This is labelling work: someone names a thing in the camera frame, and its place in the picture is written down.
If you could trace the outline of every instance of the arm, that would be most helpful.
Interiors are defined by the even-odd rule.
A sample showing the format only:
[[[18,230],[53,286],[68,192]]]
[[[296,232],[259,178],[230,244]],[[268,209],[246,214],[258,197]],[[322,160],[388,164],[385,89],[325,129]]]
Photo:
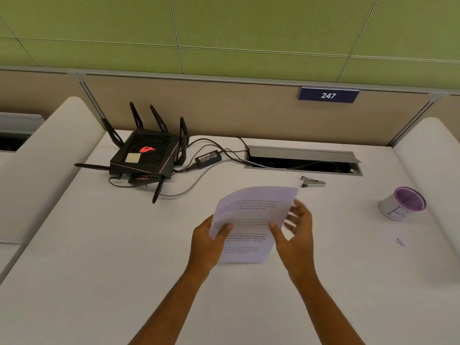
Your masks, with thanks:
[[[313,232],[310,211],[294,201],[284,225],[294,237],[289,241],[274,223],[269,224],[278,254],[300,293],[322,345],[364,345],[348,320],[321,285],[313,263]]]
[[[176,343],[193,300],[219,261],[225,238],[233,227],[223,226],[213,240],[209,235],[212,222],[213,216],[210,216],[195,228],[187,268],[129,345]]]

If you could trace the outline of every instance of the red router logo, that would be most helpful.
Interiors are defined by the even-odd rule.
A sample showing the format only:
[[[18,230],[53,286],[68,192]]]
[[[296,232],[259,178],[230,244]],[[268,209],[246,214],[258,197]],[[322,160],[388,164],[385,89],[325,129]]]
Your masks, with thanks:
[[[141,150],[139,150],[140,153],[146,153],[147,151],[155,151],[155,149],[150,146],[144,146]]]

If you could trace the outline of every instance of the pen holder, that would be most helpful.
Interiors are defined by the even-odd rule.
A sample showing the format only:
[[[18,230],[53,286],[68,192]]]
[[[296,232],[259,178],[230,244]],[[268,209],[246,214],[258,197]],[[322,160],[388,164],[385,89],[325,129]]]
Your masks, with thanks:
[[[423,196],[414,189],[400,186],[393,194],[379,202],[379,209],[391,220],[403,220],[408,214],[426,208]]]

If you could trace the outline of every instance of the sheet of paper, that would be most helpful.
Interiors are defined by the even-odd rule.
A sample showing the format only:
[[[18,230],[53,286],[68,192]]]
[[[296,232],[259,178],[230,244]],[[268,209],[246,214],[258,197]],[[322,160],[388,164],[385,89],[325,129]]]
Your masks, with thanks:
[[[264,263],[275,240],[269,222],[279,227],[297,195],[297,188],[258,186],[233,192],[222,198],[214,212],[209,234],[215,238],[220,228],[233,224],[225,240],[220,263]]]

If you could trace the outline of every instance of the forearm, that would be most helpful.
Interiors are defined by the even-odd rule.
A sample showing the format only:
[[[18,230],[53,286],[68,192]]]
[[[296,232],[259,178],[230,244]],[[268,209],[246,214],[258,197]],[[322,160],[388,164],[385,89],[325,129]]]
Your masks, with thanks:
[[[206,276],[185,270],[129,345],[173,345]]]
[[[364,345],[321,285],[316,273],[293,279],[322,345]]]

